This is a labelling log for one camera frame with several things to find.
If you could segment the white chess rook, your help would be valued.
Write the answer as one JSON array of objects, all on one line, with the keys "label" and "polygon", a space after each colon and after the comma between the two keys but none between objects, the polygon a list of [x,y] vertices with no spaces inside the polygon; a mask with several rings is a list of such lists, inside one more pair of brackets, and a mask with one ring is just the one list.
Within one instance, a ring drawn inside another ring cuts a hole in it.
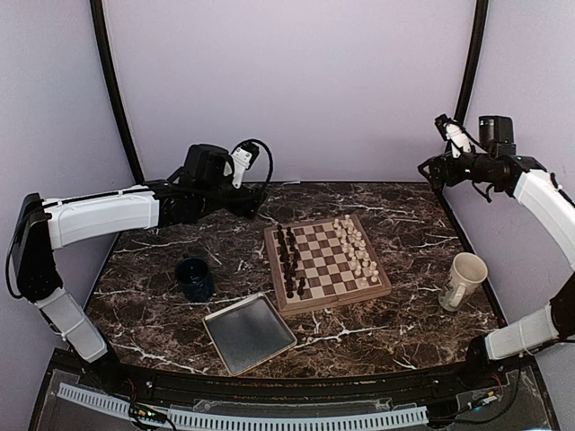
[{"label": "white chess rook", "polygon": [[378,271],[377,270],[374,270],[370,273],[369,281],[372,284],[376,284],[378,282]]}]

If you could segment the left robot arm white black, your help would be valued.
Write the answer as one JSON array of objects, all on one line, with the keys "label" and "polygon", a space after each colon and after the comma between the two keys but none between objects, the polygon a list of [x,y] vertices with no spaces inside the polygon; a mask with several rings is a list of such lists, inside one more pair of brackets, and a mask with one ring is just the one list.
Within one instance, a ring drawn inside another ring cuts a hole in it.
[{"label": "left robot arm white black", "polygon": [[91,375],[107,391],[120,391],[126,370],[115,363],[109,341],[69,293],[54,254],[70,245],[117,233],[150,230],[225,210],[251,219],[267,197],[273,155],[259,139],[232,150],[191,145],[171,176],[124,189],[74,198],[26,196],[6,253],[4,279],[14,300],[34,305],[56,333],[93,365]]}]

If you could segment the metal tray wooden rim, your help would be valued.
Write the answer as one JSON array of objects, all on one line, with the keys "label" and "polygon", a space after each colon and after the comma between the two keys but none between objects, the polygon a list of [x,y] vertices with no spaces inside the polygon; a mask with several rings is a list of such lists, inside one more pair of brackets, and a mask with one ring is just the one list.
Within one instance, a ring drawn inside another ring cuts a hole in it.
[{"label": "metal tray wooden rim", "polygon": [[207,315],[203,325],[232,376],[244,374],[296,345],[296,336],[264,293]]}]

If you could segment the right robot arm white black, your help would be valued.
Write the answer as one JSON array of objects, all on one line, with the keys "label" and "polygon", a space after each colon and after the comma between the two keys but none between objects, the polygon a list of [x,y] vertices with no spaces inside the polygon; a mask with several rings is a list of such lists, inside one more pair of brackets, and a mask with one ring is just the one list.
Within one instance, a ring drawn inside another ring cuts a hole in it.
[{"label": "right robot arm white black", "polygon": [[[441,114],[435,127],[447,145],[418,167],[434,190],[469,181],[485,184],[482,196],[504,193],[522,206],[558,246],[568,265],[574,264],[574,202],[553,172],[532,156],[520,155],[510,117],[479,118],[479,136],[473,138],[455,119]],[[493,374],[493,363],[536,351],[574,337],[574,280],[569,278],[541,309],[501,329],[475,338],[458,381],[476,390]]]}]

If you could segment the wooden chess board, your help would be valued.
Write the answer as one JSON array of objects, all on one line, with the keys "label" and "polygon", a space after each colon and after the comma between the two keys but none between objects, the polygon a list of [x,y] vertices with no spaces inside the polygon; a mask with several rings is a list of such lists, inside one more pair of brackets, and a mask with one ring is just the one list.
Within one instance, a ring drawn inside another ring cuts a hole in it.
[{"label": "wooden chess board", "polygon": [[[290,227],[296,236],[296,246],[301,260],[296,270],[297,277],[305,277],[305,292],[288,299],[284,287],[279,244],[275,227],[264,229],[264,241],[269,256],[270,271],[278,303],[279,313],[284,316],[303,312],[314,312],[323,308],[351,304],[391,294],[392,285],[366,230],[356,215],[340,218],[308,221],[283,225]],[[361,251],[358,243],[364,240],[366,248]],[[373,271],[378,271],[378,282],[372,284],[362,266],[362,258],[368,253]],[[362,274],[356,277],[354,264],[361,262]],[[365,278],[367,285],[360,288],[358,281]]]}]

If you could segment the white chess knight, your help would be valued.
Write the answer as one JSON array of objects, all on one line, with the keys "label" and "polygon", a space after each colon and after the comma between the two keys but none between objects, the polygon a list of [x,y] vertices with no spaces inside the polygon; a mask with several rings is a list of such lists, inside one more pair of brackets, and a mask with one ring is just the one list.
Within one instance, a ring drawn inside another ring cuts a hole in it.
[{"label": "white chess knight", "polygon": [[367,267],[370,266],[370,262],[371,262],[371,259],[370,259],[369,254],[368,254],[368,253],[365,253],[364,256],[363,256],[363,258],[362,258],[362,266],[363,266],[364,268],[367,268]]}]

